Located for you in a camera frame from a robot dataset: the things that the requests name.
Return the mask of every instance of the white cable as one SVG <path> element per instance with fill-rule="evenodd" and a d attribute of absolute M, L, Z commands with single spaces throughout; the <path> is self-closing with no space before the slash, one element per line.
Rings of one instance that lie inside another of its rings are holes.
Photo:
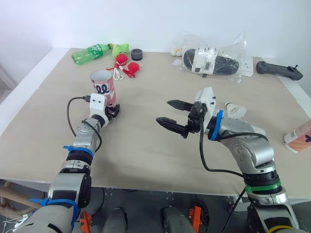
<path fill-rule="evenodd" d="M 120 72 L 118 71 L 117 68 L 114 68 L 113 79 L 116 81 L 124 79 L 124 76 L 120 74 Z"/>
<path fill-rule="evenodd" d="M 7 220 L 7 218 L 6 218 L 6 220 L 5 220 L 4 222 L 11 222 L 11 221 L 16 220 L 16 219 L 19 219 L 19 218 L 24 218 L 24 217 L 17 217 L 17 218 L 13 218 L 13 219 L 11 219 L 11 220 Z"/>
<path fill-rule="evenodd" d="M 5 231 L 5 229 L 6 229 L 6 222 L 4 223 L 4 228 L 3 228 L 3 231 L 2 231 L 2 233 L 4 233 L 4 231 Z"/>

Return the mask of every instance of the beige tabletop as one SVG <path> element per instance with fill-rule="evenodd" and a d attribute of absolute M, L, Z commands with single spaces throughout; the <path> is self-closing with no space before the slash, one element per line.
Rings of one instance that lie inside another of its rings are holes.
<path fill-rule="evenodd" d="M 92 93 L 89 75 L 113 65 L 111 55 L 77 66 L 70 50 L 35 91 L 0 137 L 0 177 L 51 182 L 67 157 L 63 145 L 72 145 L 66 120 L 70 98 Z M 240 177 L 204 170 L 199 156 L 199 136 L 188 139 L 161 127 L 157 117 L 187 123 L 187 112 L 166 101 L 193 102 L 198 90 L 213 87 L 222 109 L 224 103 L 247 107 L 243 118 L 263 128 L 275 150 L 282 184 L 291 198 L 311 198 L 311 150 L 294 154 L 283 146 L 283 136 L 306 120 L 307 114 L 276 76 L 254 74 L 237 85 L 221 78 L 202 78 L 177 70 L 169 53 L 144 53 L 135 79 L 115 82 L 120 114 L 101 131 L 104 144 L 92 163 L 92 185 L 173 192 L 236 195 L 243 188 Z M 88 117 L 89 106 L 75 100 L 70 107 L 74 129 Z M 211 168 L 239 171 L 229 150 L 205 138 L 205 158 Z"/>

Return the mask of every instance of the orange clamp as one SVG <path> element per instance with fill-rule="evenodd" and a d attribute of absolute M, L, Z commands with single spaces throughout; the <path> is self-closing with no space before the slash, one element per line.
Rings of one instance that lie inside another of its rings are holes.
<path fill-rule="evenodd" d="M 199 233 L 199 227 L 202 224 L 201 218 L 201 207 L 194 206 L 193 208 L 189 209 L 190 211 L 190 221 L 191 225 L 194 228 L 196 233 Z"/>
<path fill-rule="evenodd" d="M 90 215 L 88 212 L 83 211 L 80 214 L 80 230 L 82 233 L 91 233 L 91 221 L 92 215 Z"/>

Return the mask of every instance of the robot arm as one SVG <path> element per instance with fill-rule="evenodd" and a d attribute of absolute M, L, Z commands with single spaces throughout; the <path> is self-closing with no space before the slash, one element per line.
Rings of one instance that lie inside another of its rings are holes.
<path fill-rule="evenodd" d="M 106 97 L 91 94 L 90 116 L 78 126 L 73 145 L 64 146 L 69 153 L 50 185 L 48 197 L 44 200 L 32 200 L 41 203 L 42 207 L 18 228 L 17 233 L 72 231 L 80 209 L 86 207 L 90 201 L 90 166 L 100 136 L 97 133 L 108 124 L 108 118 L 112 117 L 105 112 Z"/>
<path fill-rule="evenodd" d="M 184 138 L 189 132 L 202 130 L 210 140 L 219 141 L 231 151 L 242 172 L 245 190 L 251 201 L 248 207 L 251 232 L 266 233 L 280 225 L 299 229 L 285 188 L 281 186 L 276 172 L 273 148 L 265 136 L 255 133 L 254 127 L 245 121 L 224 117 L 222 110 L 213 116 L 216 97 L 211 87 L 199 91 L 194 104 L 180 100 L 171 100 L 168 104 L 178 110 L 189 111 L 188 123 L 182 126 L 172 119 L 159 117 L 156 120 L 160 125 Z"/>

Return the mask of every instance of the green plush toy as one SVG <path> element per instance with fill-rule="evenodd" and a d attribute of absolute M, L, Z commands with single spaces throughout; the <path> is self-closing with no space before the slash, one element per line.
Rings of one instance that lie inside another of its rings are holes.
<path fill-rule="evenodd" d="M 128 53 L 130 52 L 129 48 L 128 48 L 128 44 L 122 44 L 122 45 L 115 45 L 113 47 L 113 50 L 112 50 L 112 56 L 113 57 L 116 57 L 117 55 L 123 53 L 125 54 L 126 56 L 128 56 Z"/>

